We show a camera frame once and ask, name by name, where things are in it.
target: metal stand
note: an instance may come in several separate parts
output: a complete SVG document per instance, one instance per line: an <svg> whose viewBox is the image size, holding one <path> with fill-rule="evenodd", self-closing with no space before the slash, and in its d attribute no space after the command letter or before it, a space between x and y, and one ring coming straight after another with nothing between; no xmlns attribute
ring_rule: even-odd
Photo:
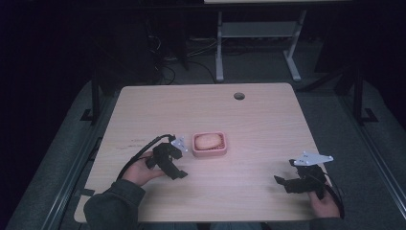
<svg viewBox="0 0 406 230"><path fill-rule="evenodd" d="M292 37L288 50L283 51L287 66L294 81L301 81L301 76L293 60L306 11L301 11L298 21L284 22L223 22L222 12L218 13L217 53L215 55L215 73L217 81L224 81L223 60L221 55L222 37Z"/></svg>
<svg viewBox="0 0 406 230"><path fill-rule="evenodd" d="M352 114L355 120L358 122L360 126L363 126L364 123L368 122L378 122L376 116L373 114L370 108L365 108L367 113L367 117L362 116L362 93L363 93L363 86L364 86L364 79L358 67L346 65L319 80L316 80L312 84L297 89L296 92L309 92L317 87L323 85L324 83L331 81L335 78L340 77L341 79L338 81L337 85L334 88L334 91L338 95L347 95L354 86L354 97L353 97L353 105L352 105Z"/></svg>
<svg viewBox="0 0 406 230"><path fill-rule="evenodd" d="M97 81L96 73L93 74L92 77L92 109L86 109L81 115L81 121L91 121L92 125L94 125L99 118L101 113L100 109L100 97L99 97L99 84Z"/></svg>

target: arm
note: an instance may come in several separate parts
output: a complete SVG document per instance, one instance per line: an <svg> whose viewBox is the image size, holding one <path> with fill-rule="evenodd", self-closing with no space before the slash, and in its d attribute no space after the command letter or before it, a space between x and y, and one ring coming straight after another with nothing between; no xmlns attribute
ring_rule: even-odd
<svg viewBox="0 0 406 230"><path fill-rule="evenodd" d="M123 179L114 182L110 189L93 195L84 205L84 214L91 229L136 229L138 206L146 193L141 186L150 179L164 175L150 170L146 159L140 158L124 173Z"/></svg>
<svg viewBox="0 0 406 230"><path fill-rule="evenodd" d="M310 221L310 230L349 229L340 218L340 211L331 194L325 190L325 197L319 199L315 192L309 192L310 205L317 218Z"/></svg>

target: table top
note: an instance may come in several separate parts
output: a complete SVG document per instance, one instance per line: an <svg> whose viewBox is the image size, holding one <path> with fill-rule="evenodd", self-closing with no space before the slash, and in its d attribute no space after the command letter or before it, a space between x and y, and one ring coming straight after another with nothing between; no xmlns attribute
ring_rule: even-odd
<svg viewBox="0 0 406 230"><path fill-rule="evenodd" d="M242 93L243 100L234 95ZM192 135L222 131L223 156L196 158ZM85 185L100 194L123 165L155 137L184 136L189 153L173 163L189 175L159 177L147 191L139 221L270 221L314 218L307 194L287 194L274 175L298 178L289 159L317 153L304 114L287 83L125 87ZM75 220L85 222L82 195Z"/></svg>

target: round hole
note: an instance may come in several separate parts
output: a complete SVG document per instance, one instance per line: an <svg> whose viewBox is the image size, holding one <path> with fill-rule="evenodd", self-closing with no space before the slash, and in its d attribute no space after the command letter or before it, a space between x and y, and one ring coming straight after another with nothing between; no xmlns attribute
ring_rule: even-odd
<svg viewBox="0 0 406 230"><path fill-rule="evenodd" d="M241 100L244 100L245 95L243 93L235 93L234 98L241 101Z"/></svg>

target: table leg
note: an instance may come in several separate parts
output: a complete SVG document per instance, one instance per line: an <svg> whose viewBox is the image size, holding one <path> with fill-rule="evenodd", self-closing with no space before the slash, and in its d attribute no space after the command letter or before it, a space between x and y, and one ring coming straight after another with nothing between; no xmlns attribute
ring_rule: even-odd
<svg viewBox="0 0 406 230"><path fill-rule="evenodd" d="M302 80L301 76L299 75L298 69L296 68L295 61L293 60L293 53L295 52L296 44L298 43L299 36L302 31L302 26L305 21L305 14L306 14L306 10L301 12L301 15L299 16L299 20L295 27L294 34L292 36L292 43L290 44L290 47L288 50L283 51L284 58L286 59L287 66L289 67L290 74L292 75L292 78L294 81Z"/></svg>
<svg viewBox="0 0 406 230"><path fill-rule="evenodd" d="M218 13L217 23L217 53L215 54L215 79L217 81L224 81L223 75L223 59L221 56L221 37L222 37L222 12Z"/></svg>

